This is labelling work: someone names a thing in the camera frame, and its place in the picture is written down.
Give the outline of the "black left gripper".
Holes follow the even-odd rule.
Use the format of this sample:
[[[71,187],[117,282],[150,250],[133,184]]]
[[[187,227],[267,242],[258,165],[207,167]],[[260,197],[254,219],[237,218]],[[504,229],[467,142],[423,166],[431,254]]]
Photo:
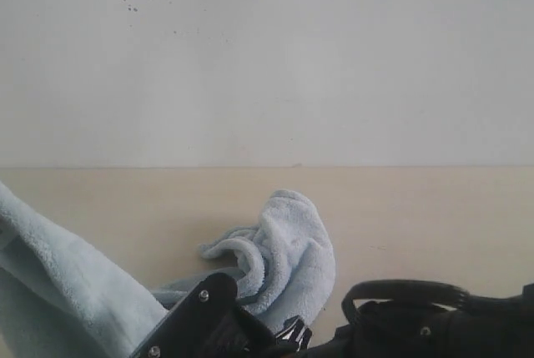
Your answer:
[[[242,345],[238,357],[286,357],[306,350],[312,331],[304,320],[295,315],[285,320],[276,332],[250,314],[235,314]]]

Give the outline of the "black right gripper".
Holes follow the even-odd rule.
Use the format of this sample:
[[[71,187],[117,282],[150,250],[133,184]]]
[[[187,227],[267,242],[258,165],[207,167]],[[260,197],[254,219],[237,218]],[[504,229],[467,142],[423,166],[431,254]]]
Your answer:
[[[369,301],[305,357],[532,357],[533,320]]]

